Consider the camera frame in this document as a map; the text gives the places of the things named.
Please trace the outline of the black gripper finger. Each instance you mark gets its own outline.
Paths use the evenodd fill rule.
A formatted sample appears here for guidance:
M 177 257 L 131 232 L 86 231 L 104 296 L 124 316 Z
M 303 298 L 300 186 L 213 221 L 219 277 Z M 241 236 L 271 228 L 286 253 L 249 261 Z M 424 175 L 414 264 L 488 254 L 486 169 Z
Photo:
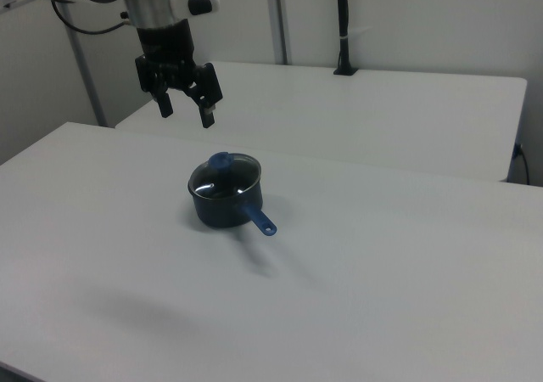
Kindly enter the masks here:
M 199 107 L 203 128 L 209 128 L 215 123 L 213 112 L 216 104 L 223 99 L 216 69 L 212 63 L 197 65 L 193 69 L 192 77 L 192 85 L 188 90 L 188 96 Z
M 135 59 L 140 88 L 149 93 L 160 109 L 163 118 L 173 114 L 168 86 L 158 65 L 149 61 L 144 55 Z

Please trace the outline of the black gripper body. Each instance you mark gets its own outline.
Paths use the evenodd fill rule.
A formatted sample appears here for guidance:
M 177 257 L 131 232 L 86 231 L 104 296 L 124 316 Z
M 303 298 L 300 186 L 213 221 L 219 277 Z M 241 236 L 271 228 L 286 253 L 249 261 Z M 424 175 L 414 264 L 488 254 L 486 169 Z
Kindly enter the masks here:
M 194 83 L 194 44 L 188 20 L 159 29 L 137 29 L 143 54 L 136 58 L 142 90 L 184 90 Z

